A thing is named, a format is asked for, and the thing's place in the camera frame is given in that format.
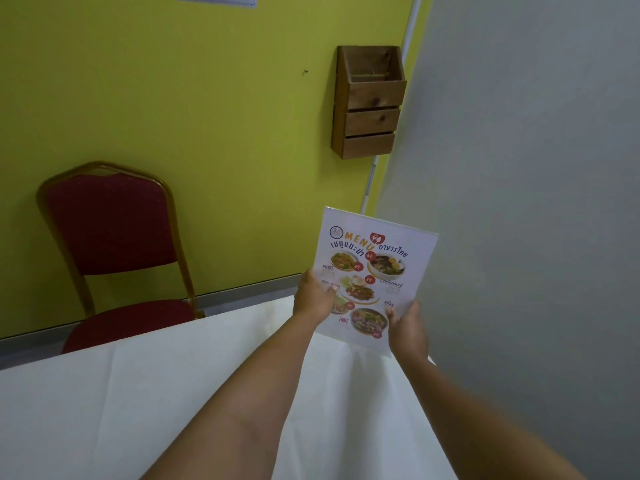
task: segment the hand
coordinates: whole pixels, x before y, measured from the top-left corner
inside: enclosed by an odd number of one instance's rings
[[[293,315],[305,317],[315,326],[320,325],[331,313],[335,291],[332,287],[325,291],[313,270],[309,269],[300,278],[293,302]]]
[[[414,301],[399,319],[393,308],[385,308],[389,318],[389,346],[396,359],[427,358],[429,336],[420,321],[420,303]]]

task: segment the red chair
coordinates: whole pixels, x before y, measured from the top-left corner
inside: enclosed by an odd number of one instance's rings
[[[87,318],[62,353],[204,316],[197,311],[173,196],[158,177],[114,163],[87,163],[48,179],[38,206],[67,262]],[[188,302],[148,301],[95,313],[84,279],[178,262]]]

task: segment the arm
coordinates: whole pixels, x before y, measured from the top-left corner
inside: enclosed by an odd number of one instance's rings
[[[391,309],[387,314],[391,350],[460,480],[584,478],[539,438],[500,418],[439,373],[428,361],[429,340],[417,302],[402,319]]]
[[[270,479],[305,353],[334,297],[306,272],[293,316],[222,384],[143,480]]]

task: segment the menu card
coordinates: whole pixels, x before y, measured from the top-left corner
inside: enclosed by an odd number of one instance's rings
[[[390,355],[387,309],[407,311],[437,241],[432,232],[325,207],[314,270],[338,291],[317,331]]]

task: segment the laminated menu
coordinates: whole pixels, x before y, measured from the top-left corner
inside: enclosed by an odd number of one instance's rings
[[[337,293],[317,331],[390,355],[388,309],[399,317],[408,309],[437,241],[432,232],[325,207],[314,270]]]

